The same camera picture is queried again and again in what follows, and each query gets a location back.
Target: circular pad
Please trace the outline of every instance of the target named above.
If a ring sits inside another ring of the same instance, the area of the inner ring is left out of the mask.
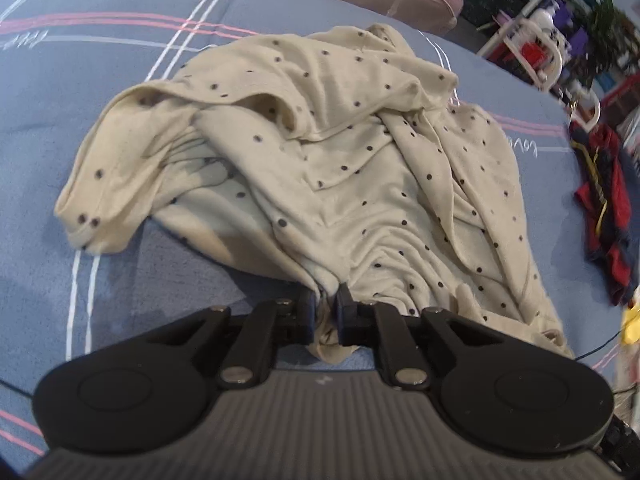
[[[473,442],[518,456],[593,447],[613,413],[610,387],[596,372],[525,344],[513,352],[500,344],[464,352],[444,378],[440,400]]]
[[[33,412],[51,447],[121,454],[184,435],[206,402],[204,380],[175,349],[124,344],[51,371],[36,389]]]

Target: ribbed gray plate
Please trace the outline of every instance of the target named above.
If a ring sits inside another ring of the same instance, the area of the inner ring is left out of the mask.
[[[34,480],[609,480],[592,452],[561,460],[494,455],[460,438],[429,399],[394,390],[377,372],[273,371],[227,392],[182,439],[138,456],[56,450]]]

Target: green plant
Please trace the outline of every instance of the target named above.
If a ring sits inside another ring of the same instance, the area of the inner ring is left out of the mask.
[[[586,53],[578,60],[572,72],[587,88],[593,79],[611,69],[628,50],[640,48],[637,40],[628,31],[629,19],[613,4],[613,0],[599,0],[593,4],[591,12],[577,9],[577,21],[589,36]]]

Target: pink stripe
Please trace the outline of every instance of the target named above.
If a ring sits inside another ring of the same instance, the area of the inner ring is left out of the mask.
[[[33,23],[48,22],[50,20],[76,20],[84,18],[148,18],[150,20],[164,20],[166,22],[178,22],[185,23],[187,25],[195,25],[197,20],[185,20],[183,18],[176,18],[175,16],[165,16],[164,14],[153,14],[149,12],[69,12],[66,14],[43,14],[41,16],[34,16],[33,18],[24,18],[22,20],[6,20],[3,24],[8,25],[26,25]],[[234,32],[244,32],[245,34],[257,35],[258,32],[248,30],[247,28],[231,27],[224,23],[200,23],[201,27],[218,27],[225,30],[232,30]]]
[[[208,36],[221,36],[223,38],[232,38],[233,40],[240,40],[242,36],[235,36],[233,34],[227,34],[226,32],[219,32],[217,30],[194,30],[189,27],[179,27],[178,25],[170,25],[169,23],[160,23],[160,22],[148,22],[145,20],[110,20],[110,19],[92,19],[92,20],[57,20],[49,23],[44,23],[39,26],[46,27],[59,27],[64,25],[140,25],[143,27],[157,27],[157,28],[169,28],[172,30],[183,30],[186,32],[193,32],[195,34],[205,34]],[[0,34],[11,34],[16,32],[22,32],[24,30],[28,30],[29,28],[33,28],[30,26],[25,27],[14,27],[11,30],[5,30],[6,28],[11,29],[10,27],[5,27],[4,23],[0,24]]]
[[[24,449],[27,449],[29,451],[31,451],[32,453],[35,453],[38,456],[43,456],[44,455],[44,451],[32,446],[31,444],[29,444],[28,442],[25,442],[23,439],[18,438],[16,436],[13,436],[11,433],[7,433],[6,431],[2,431],[0,430],[0,436],[7,439],[9,442],[13,442],[14,444],[17,444],[20,447],[23,447]]]
[[[598,368],[598,367],[602,364],[602,362],[604,361],[604,359],[606,359],[607,357],[609,357],[609,356],[611,355],[611,353],[612,353],[614,350],[616,350],[616,349],[618,348],[618,346],[620,346],[620,345],[619,345],[619,343],[616,343],[616,344],[611,348],[611,350],[609,350],[609,351],[607,352],[607,354],[606,354],[602,359],[600,359],[600,361],[598,361],[596,364],[594,364],[591,368],[592,368],[593,370],[595,370],[596,368]]]
[[[501,115],[494,114],[494,113],[492,113],[492,116],[494,116],[496,120],[500,122],[506,121],[508,123],[526,126],[527,128],[536,128],[540,130],[553,130],[553,131],[561,132],[562,134],[564,134],[566,131],[566,128],[564,126],[558,126],[557,124],[527,123],[527,121],[513,119],[512,117],[503,117]]]
[[[606,362],[604,362],[604,363],[602,364],[602,368],[601,368],[601,370],[603,370],[603,369],[604,369],[604,368],[605,368],[605,367],[606,367],[606,366],[607,366],[607,365],[608,365],[608,364],[609,364],[613,359],[615,359],[616,357],[618,357],[618,354],[619,354],[619,353],[620,353],[620,352],[616,352],[616,353],[615,353],[615,354],[613,354],[609,359],[607,359],[607,361],[606,361]]]
[[[564,134],[559,132],[545,132],[543,130],[531,130],[529,128],[523,128],[522,126],[514,126],[513,124],[500,123],[500,126],[505,130],[511,130],[512,132],[520,132],[521,134],[542,136],[542,137],[564,137]]]
[[[34,426],[33,424],[28,423],[26,420],[22,420],[21,418],[15,415],[12,415],[11,413],[7,413],[3,410],[0,410],[0,416],[14,424],[17,424],[18,426],[23,427],[25,430],[33,431],[33,433],[38,434],[39,436],[42,436],[42,432],[40,431],[40,428],[37,426]]]

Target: red cloth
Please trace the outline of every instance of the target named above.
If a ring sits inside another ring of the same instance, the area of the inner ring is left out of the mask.
[[[596,152],[599,157],[607,157],[610,160],[607,167],[602,168],[600,159],[599,170],[610,171],[610,179],[603,178],[603,172],[599,171],[599,182],[607,200],[607,215],[613,220],[602,222],[600,236],[596,234],[596,227],[600,219],[601,206],[593,204],[593,183],[591,176],[587,182],[575,192],[576,198],[586,211],[587,250],[589,254],[603,255],[606,260],[607,273],[609,275],[609,295],[615,304],[618,304],[631,282],[631,266],[623,256],[622,248],[618,244],[618,233],[625,232],[631,218],[631,204],[626,193],[625,179],[620,168],[618,153],[620,151],[620,139],[616,133],[606,124],[599,125],[589,135],[588,149],[593,159]]]

